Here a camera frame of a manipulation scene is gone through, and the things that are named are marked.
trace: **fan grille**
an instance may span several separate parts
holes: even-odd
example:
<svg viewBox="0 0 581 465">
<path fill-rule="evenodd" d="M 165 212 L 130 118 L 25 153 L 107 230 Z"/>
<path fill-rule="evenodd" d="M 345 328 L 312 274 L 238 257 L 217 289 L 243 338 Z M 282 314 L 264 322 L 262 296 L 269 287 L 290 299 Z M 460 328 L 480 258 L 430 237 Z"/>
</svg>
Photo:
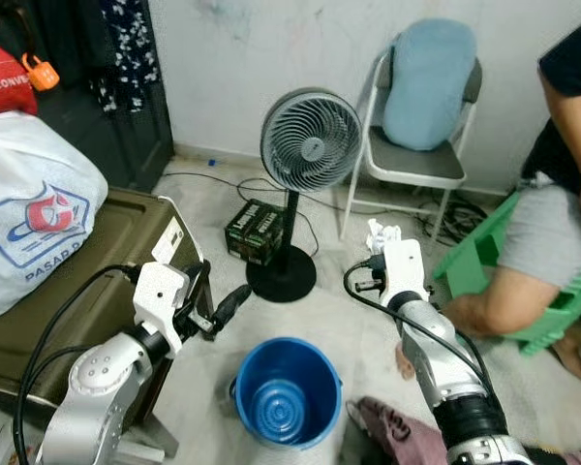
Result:
<svg viewBox="0 0 581 465">
<path fill-rule="evenodd" d="M 324 91 L 297 91 L 267 115 L 262 160 L 269 174 L 288 189 L 324 189 L 352 170 L 360 133 L 359 119 L 343 99 Z"/>
</svg>

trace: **white plastic bag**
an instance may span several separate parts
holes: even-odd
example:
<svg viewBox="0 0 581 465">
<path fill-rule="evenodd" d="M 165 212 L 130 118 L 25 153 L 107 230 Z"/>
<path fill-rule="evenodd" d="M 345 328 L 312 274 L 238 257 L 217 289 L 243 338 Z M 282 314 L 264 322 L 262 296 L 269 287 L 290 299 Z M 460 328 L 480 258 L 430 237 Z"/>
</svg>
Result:
<svg viewBox="0 0 581 465">
<path fill-rule="evenodd" d="M 81 246 L 106 196 L 99 170 L 43 121 L 0 113 L 0 315 Z"/>
</svg>

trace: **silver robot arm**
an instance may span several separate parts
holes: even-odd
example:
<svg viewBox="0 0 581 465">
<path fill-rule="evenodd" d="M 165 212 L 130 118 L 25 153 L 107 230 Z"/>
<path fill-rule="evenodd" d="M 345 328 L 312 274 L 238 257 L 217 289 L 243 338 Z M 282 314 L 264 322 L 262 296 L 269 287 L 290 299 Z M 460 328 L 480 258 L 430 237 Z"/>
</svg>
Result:
<svg viewBox="0 0 581 465">
<path fill-rule="evenodd" d="M 400 234 L 381 247 L 384 276 L 377 285 L 381 303 L 392 316 L 402 315 L 449 343 L 476 364 L 458 342 L 449 319 L 428 302 L 419 243 Z M 361 291 L 362 284 L 356 288 Z M 397 320 L 403 353 L 415 368 L 429 409 L 442 431 L 450 465 L 532 465 L 523 446 L 508 435 L 501 406 L 472 368 L 431 337 Z"/>
<path fill-rule="evenodd" d="M 164 357 L 174 358 L 183 342 L 199 330 L 214 336 L 250 295 L 250 288 L 242 286 L 220 303 L 210 319 L 200 316 L 192 293 L 209 267 L 205 262 L 192 278 L 166 264 L 142 267 L 134 292 L 136 325 L 76 360 L 65 400 L 46 430 L 38 464 L 110 463 L 125 414 L 153 366 Z"/>
</svg>

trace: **blue object on floor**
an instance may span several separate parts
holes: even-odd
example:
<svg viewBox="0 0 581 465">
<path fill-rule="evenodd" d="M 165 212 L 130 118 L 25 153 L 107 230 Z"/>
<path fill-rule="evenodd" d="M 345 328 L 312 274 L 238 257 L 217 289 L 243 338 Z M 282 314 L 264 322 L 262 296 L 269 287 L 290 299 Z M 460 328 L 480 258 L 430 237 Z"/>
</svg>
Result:
<svg viewBox="0 0 581 465">
<path fill-rule="evenodd" d="M 257 346 L 233 385 L 241 421 L 270 446 L 315 446 L 331 432 L 342 407 L 342 383 L 332 364 L 315 346 L 292 337 Z"/>
<path fill-rule="evenodd" d="M 387 138 L 411 150 L 432 150 L 449 138 L 474 62 L 474 33 L 461 22 L 423 19 L 400 34 L 383 114 Z"/>
</svg>

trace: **black fan base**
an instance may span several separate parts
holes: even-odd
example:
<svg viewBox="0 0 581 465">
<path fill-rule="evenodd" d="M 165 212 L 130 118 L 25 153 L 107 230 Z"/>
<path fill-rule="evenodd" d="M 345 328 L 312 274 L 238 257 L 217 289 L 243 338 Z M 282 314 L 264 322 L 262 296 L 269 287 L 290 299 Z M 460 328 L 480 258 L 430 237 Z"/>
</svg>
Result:
<svg viewBox="0 0 581 465">
<path fill-rule="evenodd" d="M 292 246 L 285 273 L 279 271 L 278 261 L 274 258 L 267 266 L 254 263 L 246 266 L 248 284 L 256 295 L 270 302 L 293 302 L 312 291 L 317 282 L 317 269 L 308 254 Z"/>
</svg>

